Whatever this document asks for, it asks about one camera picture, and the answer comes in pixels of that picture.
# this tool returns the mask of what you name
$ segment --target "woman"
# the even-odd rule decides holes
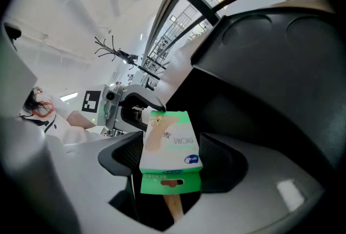
[[[35,123],[47,135],[58,137],[63,144],[91,142],[105,138],[86,131],[95,125],[60,98],[44,92],[39,87],[30,92],[19,117]]]

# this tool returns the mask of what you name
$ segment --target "ceiling light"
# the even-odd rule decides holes
[[[61,97],[60,99],[64,102],[64,101],[68,101],[68,100],[71,99],[71,98],[77,97],[77,95],[78,95],[78,93],[72,93],[72,94],[70,94],[70,95]]]

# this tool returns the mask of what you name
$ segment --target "wooden stick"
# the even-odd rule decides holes
[[[163,198],[174,219],[174,222],[176,223],[181,220],[184,216],[184,213],[180,195],[163,195]]]

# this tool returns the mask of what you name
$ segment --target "ceiling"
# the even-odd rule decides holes
[[[162,0],[13,0],[4,20],[23,32],[19,55],[38,85],[59,96],[114,80],[128,70],[119,58],[98,58],[94,37],[133,53]]]

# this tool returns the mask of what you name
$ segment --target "cardboard box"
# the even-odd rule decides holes
[[[202,169],[187,112],[152,111],[139,169],[142,173],[182,173]]]

